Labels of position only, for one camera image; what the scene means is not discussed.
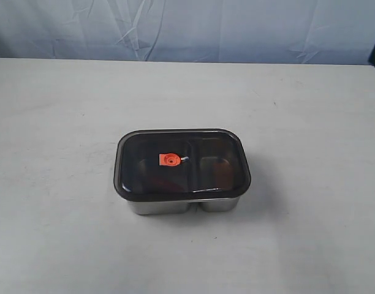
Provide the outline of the steel lunch box lid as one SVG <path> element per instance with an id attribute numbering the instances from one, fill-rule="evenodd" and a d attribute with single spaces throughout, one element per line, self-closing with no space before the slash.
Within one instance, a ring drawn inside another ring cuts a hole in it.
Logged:
<path id="1" fill-rule="evenodd" d="M 118 142 L 113 184 L 133 203 L 203 202 L 240 197 L 251 174 L 231 131 L 136 130 Z"/>

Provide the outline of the steel two-compartment lunch box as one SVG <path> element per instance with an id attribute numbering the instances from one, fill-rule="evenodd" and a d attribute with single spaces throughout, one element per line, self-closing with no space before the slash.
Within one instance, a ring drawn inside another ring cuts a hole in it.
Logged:
<path id="1" fill-rule="evenodd" d="M 234 209 L 240 200 L 235 198 L 212 198 L 198 200 L 178 200 L 165 202 L 132 202 L 127 201 L 130 209 L 138 215 L 179 214 L 186 213 L 191 205 L 197 204 L 208 213 L 227 212 Z"/>

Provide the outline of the white backdrop cloth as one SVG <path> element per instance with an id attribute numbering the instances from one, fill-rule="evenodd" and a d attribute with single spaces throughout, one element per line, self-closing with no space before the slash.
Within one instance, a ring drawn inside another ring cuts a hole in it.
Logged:
<path id="1" fill-rule="evenodd" d="M 0 1 L 0 58 L 366 64 L 375 1 Z"/>

